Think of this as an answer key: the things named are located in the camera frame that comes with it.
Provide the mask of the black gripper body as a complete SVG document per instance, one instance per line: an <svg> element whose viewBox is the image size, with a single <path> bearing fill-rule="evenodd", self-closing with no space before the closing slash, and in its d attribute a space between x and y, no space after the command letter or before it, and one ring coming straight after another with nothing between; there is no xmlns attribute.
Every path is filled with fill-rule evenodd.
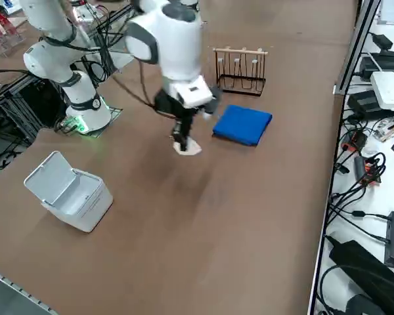
<svg viewBox="0 0 394 315"><path fill-rule="evenodd" d="M195 109L185 108L178 100L160 89L154 97L154 110L157 114L175 120L176 122L192 125Z"/></svg>

